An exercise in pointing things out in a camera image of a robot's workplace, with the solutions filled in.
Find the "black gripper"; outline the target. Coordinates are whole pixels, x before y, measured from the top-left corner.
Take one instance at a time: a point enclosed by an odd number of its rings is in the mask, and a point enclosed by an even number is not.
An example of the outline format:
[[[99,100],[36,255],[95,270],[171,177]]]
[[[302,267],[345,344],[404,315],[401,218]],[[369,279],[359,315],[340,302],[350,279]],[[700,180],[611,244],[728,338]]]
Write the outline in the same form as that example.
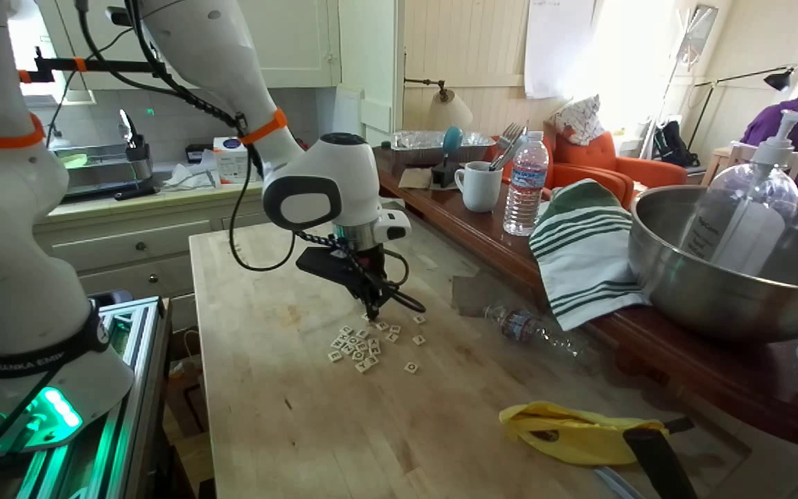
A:
[[[326,249],[326,247],[307,247],[300,258],[296,267],[307,274],[332,281],[343,287],[352,297],[363,301],[366,320],[373,323],[381,308],[381,255],[379,254],[340,254],[340,249]]]

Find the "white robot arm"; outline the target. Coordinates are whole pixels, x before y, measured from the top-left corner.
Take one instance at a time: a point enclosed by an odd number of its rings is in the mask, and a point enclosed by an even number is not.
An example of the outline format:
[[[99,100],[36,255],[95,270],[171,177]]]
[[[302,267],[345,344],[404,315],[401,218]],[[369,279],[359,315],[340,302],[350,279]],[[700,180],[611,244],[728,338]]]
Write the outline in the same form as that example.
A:
[[[352,134],[300,147],[277,112],[250,28],[236,0],[133,0],[139,36],[154,46],[178,79],[178,96],[208,96],[217,116],[239,130],[264,172],[264,212],[282,230],[343,230],[343,254],[326,262],[372,308],[398,294],[381,274],[381,244],[408,219],[379,205],[373,151]],[[108,344],[75,270],[32,237],[66,194],[70,176],[45,145],[13,68],[9,14],[0,0],[0,435],[42,394],[54,394],[54,427],[36,430],[53,446],[106,417],[133,387],[131,366]]]

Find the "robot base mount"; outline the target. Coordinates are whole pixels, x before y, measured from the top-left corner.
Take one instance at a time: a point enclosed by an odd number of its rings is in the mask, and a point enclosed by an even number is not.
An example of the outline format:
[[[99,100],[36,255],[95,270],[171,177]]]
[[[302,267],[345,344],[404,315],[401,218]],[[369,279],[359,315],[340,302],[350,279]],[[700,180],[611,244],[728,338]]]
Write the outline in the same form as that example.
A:
[[[3,499],[142,499],[150,492],[165,333],[154,297],[106,306],[102,328],[131,388],[102,414],[84,414],[60,377],[27,387],[16,417],[0,414]]]

